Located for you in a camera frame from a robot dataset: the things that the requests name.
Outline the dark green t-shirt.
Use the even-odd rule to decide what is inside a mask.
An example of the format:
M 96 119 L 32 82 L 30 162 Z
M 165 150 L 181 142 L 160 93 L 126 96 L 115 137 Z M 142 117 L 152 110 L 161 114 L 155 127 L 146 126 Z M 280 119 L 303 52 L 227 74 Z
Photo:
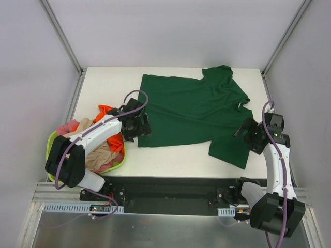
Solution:
M 166 147 L 210 142 L 208 154 L 245 169 L 249 148 L 233 135 L 252 111 L 247 94 L 233 79 L 229 66 L 202 69 L 201 79 L 142 76 L 148 95 L 146 113 L 151 135 L 138 138 L 139 147 Z

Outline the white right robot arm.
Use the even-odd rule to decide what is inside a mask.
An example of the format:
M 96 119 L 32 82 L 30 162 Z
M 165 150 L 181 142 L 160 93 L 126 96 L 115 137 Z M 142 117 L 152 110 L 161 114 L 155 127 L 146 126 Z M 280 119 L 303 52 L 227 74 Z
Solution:
M 267 166 L 267 190 L 253 179 L 237 179 L 231 194 L 235 203 L 248 203 L 250 225 L 264 232 L 289 238 L 305 214 L 305 204 L 297 199 L 291 181 L 290 137 L 283 133 L 283 116 L 264 113 L 262 122 L 245 119 L 234 137 L 243 136 L 249 150 L 262 154 Z

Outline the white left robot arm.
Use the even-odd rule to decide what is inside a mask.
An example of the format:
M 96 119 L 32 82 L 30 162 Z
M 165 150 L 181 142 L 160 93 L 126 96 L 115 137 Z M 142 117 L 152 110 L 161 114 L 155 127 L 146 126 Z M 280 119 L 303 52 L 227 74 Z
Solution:
M 151 134 L 148 115 L 144 112 L 148 101 L 131 98 L 120 108 L 108 111 L 99 121 L 71 137 L 59 135 L 53 141 L 45 169 L 54 176 L 56 189 L 64 186 L 91 190 L 98 201 L 106 200 L 109 188 L 106 180 L 86 168 L 87 155 L 109 137 L 121 134 L 126 141 Z

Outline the orange t-shirt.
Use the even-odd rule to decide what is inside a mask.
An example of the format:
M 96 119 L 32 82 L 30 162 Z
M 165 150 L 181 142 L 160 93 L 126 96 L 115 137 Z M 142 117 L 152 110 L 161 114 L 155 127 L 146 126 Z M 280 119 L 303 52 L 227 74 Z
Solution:
M 100 121 L 110 110 L 113 109 L 113 107 L 111 106 L 102 104 L 98 105 L 98 108 L 99 113 L 93 120 L 93 123 L 97 123 L 98 121 Z M 119 152 L 121 155 L 125 154 L 124 141 L 120 133 L 109 137 L 107 139 L 107 142 L 112 152 Z

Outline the beige t-shirt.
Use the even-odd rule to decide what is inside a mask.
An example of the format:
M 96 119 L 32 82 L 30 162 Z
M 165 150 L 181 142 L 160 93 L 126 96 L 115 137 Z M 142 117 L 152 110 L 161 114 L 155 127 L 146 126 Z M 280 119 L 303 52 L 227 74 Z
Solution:
M 93 124 L 93 121 L 88 118 L 83 118 L 81 122 L 71 120 L 65 125 L 57 128 L 58 135 L 71 137 L 80 133 Z M 106 141 L 102 142 L 98 147 L 92 150 L 85 158 L 85 167 L 93 172 L 102 172 L 107 166 L 112 166 L 113 160 L 119 155 L 118 152 L 112 152 Z

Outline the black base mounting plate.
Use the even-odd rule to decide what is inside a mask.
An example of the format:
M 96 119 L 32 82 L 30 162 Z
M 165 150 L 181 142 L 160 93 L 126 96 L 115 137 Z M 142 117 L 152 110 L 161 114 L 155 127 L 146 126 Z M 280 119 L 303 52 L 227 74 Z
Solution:
M 125 213 L 217 216 L 228 208 L 233 178 L 106 176 L 96 196 L 80 191 L 80 201 L 101 202 L 111 196 Z

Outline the aluminium front rail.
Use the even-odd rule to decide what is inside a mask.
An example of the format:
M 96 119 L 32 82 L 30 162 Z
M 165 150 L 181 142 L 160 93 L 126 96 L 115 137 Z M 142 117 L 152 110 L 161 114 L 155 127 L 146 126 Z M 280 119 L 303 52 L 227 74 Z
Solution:
M 52 182 L 39 182 L 36 186 L 32 202 L 74 203 L 79 201 L 81 191 L 82 189 L 78 187 L 64 187 L 57 190 Z M 306 208 L 313 207 L 312 199 L 307 188 L 295 187 L 294 192 L 297 200 L 303 202 Z

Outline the left aluminium frame post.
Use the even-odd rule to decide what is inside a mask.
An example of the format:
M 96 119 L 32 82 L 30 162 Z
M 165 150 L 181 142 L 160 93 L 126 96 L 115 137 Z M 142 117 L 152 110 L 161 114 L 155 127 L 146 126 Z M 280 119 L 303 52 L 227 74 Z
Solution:
M 62 44 L 62 47 L 64 48 L 64 51 L 66 52 L 69 60 L 71 61 L 72 65 L 74 66 L 76 72 L 79 76 L 83 74 L 83 68 L 81 64 L 79 63 L 77 56 L 75 55 L 74 50 L 72 49 L 72 46 L 69 43 L 69 40 L 48 0 L 39 0 L 39 3 L 41 7 L 43 8 L 51 26 L 53 27 L 60 43 Z

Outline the aluminium frame post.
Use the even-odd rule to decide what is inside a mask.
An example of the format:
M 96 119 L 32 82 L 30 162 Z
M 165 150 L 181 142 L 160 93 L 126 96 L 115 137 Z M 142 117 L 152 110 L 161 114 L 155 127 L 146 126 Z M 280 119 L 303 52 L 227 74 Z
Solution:
M 74 66 L 76 72 L 79 76 L 83 74 L 83 68 L 81 64 L 79 63 L 77 56 L 75 55 L 74 50 L 72 49 L 72 46 L 69 43 L 69 40 L 48 0 L 39 0 L 39 3 L 41 7 L 43 8 L 51 26 L 53 27 L 60 43 L 62 44 L 62 47 L 64 48 L 64 51 L 66 52 L 69 60 L 71 61 L 72 65 Z
M 304 14 L 312 4 L 313 0 L 304 0 L 300 4 L 298 10 L 296 11 L 294 17 L 290 21 L 288 27 L 286 28 L 284 34 L 282 35 L 280 41 L 278 42 L 276 48 L 274 49 L 271 57 L 269 58 L 268 62 L 264 66 L 261 71 L 262 78 L 265 78 L 268 72 L 270 71 L 272 65 L 276 61 L 277 57 L 280 55 L 281 51 L 285 47 L 286 43 L 288 42 L 289 38 L 292 36 L 293 32 L 297 28 L 299 22 L 303 18 Z

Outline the right aluminium frame post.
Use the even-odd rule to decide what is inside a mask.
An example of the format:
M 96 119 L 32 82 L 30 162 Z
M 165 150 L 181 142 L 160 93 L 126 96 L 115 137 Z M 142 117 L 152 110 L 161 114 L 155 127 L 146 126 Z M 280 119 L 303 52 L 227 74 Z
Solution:
M 285 47 L 286 43 L 288 42 L 289 38 L 292 36 L 293 32 L 297 28 L 299 22 L 303 18 L 304 14 L 312 4 L 313 0 L 304 0 L 300 4 L 298 10 L 296 11 L 294 17 L 290 21 L 288 27 L 286 28 L 284 34 L 282 35 L 280 41 L 278 42 L 276 48 L 274 49 L 271 57 L 269 58 L 268 62 L 264 66 L 261 71 L 262 78 L 265 78 L 268 72 L 270 71 L 272 65 L 276 61 L 277 57 L 280 55 L 281 51 Z

